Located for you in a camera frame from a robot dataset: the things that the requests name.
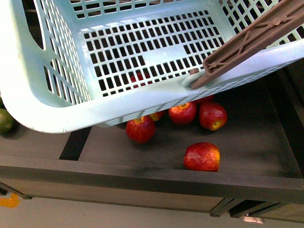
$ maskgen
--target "basket slot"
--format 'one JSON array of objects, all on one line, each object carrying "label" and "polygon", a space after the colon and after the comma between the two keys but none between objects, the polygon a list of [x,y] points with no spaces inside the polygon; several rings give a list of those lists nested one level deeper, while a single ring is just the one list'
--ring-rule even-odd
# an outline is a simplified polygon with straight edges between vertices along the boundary
[{"label": "basket slot", "polygon": [[[83,38],[101,96],[186,74],[224,44],[207,10],[119,23],[84,32]],[[148,77],[137,80],[138,74]]]},{"label": "basket slot", "polygon": [[70,0],[77,19],[105,16],[126,10],[161,6],[164,3],[182,0]]},{"label": "basket slot", "polygon": [[[250,25],[255,19],[275,6],[278,2],[279,0],[219,0],[219,3],[235,33],[239,33],[245,27]],[[286,34],[269,47],[278,46],[303,38],[304,24]]]}]

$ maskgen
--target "tiled floor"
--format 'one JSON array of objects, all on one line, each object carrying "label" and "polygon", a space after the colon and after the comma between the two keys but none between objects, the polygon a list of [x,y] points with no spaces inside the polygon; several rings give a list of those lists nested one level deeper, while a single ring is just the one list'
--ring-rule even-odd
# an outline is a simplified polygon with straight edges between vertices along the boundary
[{"label": "tiled floor", "polygon": [[16,208],[0,207],[0,228],[303,228],[304,224],[265,220],[249,224],[228,214],[136,208],[58,199],[21,199]]}]

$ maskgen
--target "light blue laundry basket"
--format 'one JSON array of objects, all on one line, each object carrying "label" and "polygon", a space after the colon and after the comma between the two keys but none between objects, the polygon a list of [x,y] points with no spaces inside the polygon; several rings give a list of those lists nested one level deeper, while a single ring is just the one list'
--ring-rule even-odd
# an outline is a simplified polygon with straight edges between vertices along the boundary
[{"label": "light blue laundry basket", "polygon": [[[112,126],[252,82],[304,57],[302,25],[191,90],[181,86],[189,71],[202,69],[207,55],[277,0],[34,2],[43,49],[21,0],[1,1],[0,90],[8,111],[41,132]],[[149,76],[139,80],[138,73]]]}]

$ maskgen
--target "fruit display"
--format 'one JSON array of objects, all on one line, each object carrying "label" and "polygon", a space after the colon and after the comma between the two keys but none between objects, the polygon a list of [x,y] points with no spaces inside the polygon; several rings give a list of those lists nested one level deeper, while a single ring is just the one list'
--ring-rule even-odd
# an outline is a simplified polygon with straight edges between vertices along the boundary
[{"label": "fruit display", "polygon": [[169,117],[173,123],[177,125],[190,124],[197,112],[196,104],[188,102],[169,109]]},{"label": "fruit display", "polygon": [[227,112],[215,102],[204,102],[199,106],[199,123],[202,127],[215,131],[227,122]]},{"label": "fruit display", "polygon": [[209,142],[199,142],[186,149],[184,166],[187,170],[217,172],[219,148]]},{"label": "fruit display", "polygon": [[150,116],[130,120],[126,126],[127,136],[136,143],[148,142],[155,133],[155,123]]},{"label": "fruit display", "polygon": [[[198,125],[207,131],[216,131],[222,128],[228,119],[225,108],[214,100],[215,96],[210,95],[193,102],[188,102],[168,109],[159,111],[148,116],[140,117],[127,122],[126,134],[134,142],[144,144],[155,134],[155,122],[171,121],[173,125],[183,127],[185,125]],[[183,166],[187,170],[210,171],[219,170],[219,148],[209,142],[198,142],[187,147],[184,154]]]}]

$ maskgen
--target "apple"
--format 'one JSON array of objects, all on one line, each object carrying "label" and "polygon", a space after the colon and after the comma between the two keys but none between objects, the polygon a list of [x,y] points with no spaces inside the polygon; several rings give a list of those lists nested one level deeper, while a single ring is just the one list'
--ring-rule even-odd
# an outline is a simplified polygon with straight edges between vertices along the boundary
[{"label": "apple", "polygon": [[198,104],[201,104],[206,101],[213,101],[213,99],[214,99],[214,95],[210,95],[210,96],[206,96],[206,97],[200,98],[200,99],[192,101],[192,102],[196,103],[198,105]]},{"label": "apple", "polygon": [[129,120],[126,126],[127,136],[136,143],[148,142],[155,133],[155,123],[150,116]]},{"label": "apple", "polygon": [[187,147],[184,166],[187,170],[217,172],[219,159],[217,146],[209,142],[199,142]]},{"label": "apple", "polygon": [[[150,75],[148,73],[144,73],[144,77],[145,78],[150,78]],[[143,75],[141,73],[137,73],[137,78],[139,81],[142,81],[143,80]],[[131,77],[131,82],[137,82],[136,80],[136,77],[135,76],[132,76]]]},{"label": "apple", "polygon": [[169,109],[169,117],[177,125],[190,124],[196,116],[197,107],[193,102],[188,102]]},{"label": "apple", "polygon": [[223,106],[214,102],[203,102],[199,106],[199,123],[202,127],[215,131],[227,122],[227,112]]},{"label": "apple", "polygon": [[153,119],[153,121],[158,121],[160,120],[163,115],[165,115],[165,110],[162,110],[162,111],[159,111],[159,112],[156,112],[156,113],[153,113],[153,114],[150,114],[149,116]]}]

